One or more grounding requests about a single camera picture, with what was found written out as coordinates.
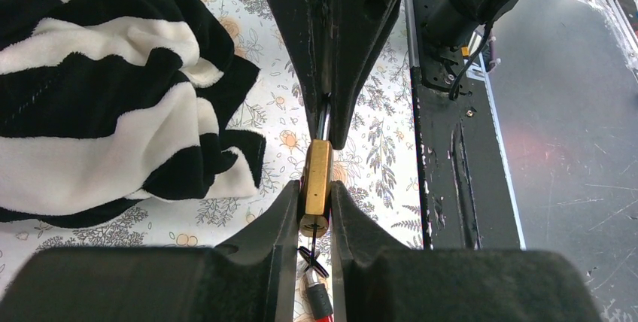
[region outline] black cable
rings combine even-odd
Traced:
[[[460,89],[460,80],[463,78],[463,76],[465,76],[465,73],[467,72],[469,67],[472,66],[472,64],[474,63],[474,60],[476,60],[476,57],[483,51],[483,48],[488,43],[490,34],[492,33],[493,26],[494,26],[494,22],[491,22],[491,21],[485,24],[485,32],[483,32],[481,43],[478,44],[478,48],[474,50],[474,53],[472,53],[472,55],[469,57],[469,60],[467,60],[467,62],[465,63],[465,66],[454,78],[454,82],[452,83],[452,86],[450,87],[450,93],[448,94],[448,97],[450,98],[450,100],[456,100],[458,98],[459,89]]]
[[[304,246],[299,247],[299,255],[308,264],[308,269],[313,268],[318,275],[324,278],[328,278],[329,276],[328,271],[316,260],[316,258],[313,260],[310,257],[311,251],[308,248]]]
[[[448,72],[448,74],[452,75],[453,77],[457,77],[457,73],[454,72],[454,70],[452,69],[452,65],[450,65],[449,60],[443,60],[443,67]]]

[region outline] wire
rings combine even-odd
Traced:
[[[321,265],[321,263],[317,261],[317,257],[319,257],[319,251],[317,251],[317,254],[314,256],[313,263],[311,263],[311,251],[308,248],[304,246],[299,247],[299,255],[308,264],[309,269],[313,268],[314,271],[321,277],[328,278],[328,276],[330,276],[330,274],[328,274],[328,271]]]
[[[450,92],[448,94],[448,97],[450,100],[456,100],[458,98],[460,93],[459,91],[460,80],[463,78],[463,76],[465,76],[465,73],[467,72],[469,67],[472,66],[472,64],[474,63],[474,60],[476,60],[476,57],[483,51],[483,48],[485,47],[485,45],[487,44],[490,38],[490,34],[492,33],[493,26],[494,26],[494,21],[490,21],[489,23],[485,24],[485,32],[483,32],[481,43],[478,44],[478,48],[474,50],[474,53],[472,53],[472,55],[469,57],[469,60],[467,60],[467,62],[465,63],[465,66],[460,70],[458,75],[454,77],[454,82],[452,83],[452,86],[450,87]]]
[[[314,216],[314,224],[312,225],[312,249],[310,250],[310,261],[308,262],[308,267],[312,268],[312,265],[316,262],[316,257],[314,256],[314,246],[317,244],[317,216]]]

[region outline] black base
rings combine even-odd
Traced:
[[[437,0],[413,2],[422,30]],[[426,245],[520,248],[485,82],[465,77],[459,98],[450,101],[436,46],[422,34],[418,46],[421,67],[412,69],[412,97]],[[444,53],[454,68],[462,65],[460,51]]]

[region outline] striped blanket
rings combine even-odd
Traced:
[[[257,73],[200,0],[0,0],[0,222],[254,195]]]

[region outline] floral print surface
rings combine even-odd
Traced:
[[[261,68],[257,84],[229,123],[230,129],[252,129],[266,137],[259,194],[174,204],[146,201],[88,229],[60,229],[36,220],[0,224],[0,295],[21,265],[45,248],[217,245],[258,218],[289,180],[301,176],[310,145],[301,89],[266,0],[202,2],[234,40],[235,53]],[[401,17],[357,100],[346,147],[334,155],[333,177],[392,236],[422,248],[406,35]],[[309,246],[308,239],[299,240]],[[317,248],[330,270],[330,232]],[[310,321],[302,285],[296,287],[293,320]]]

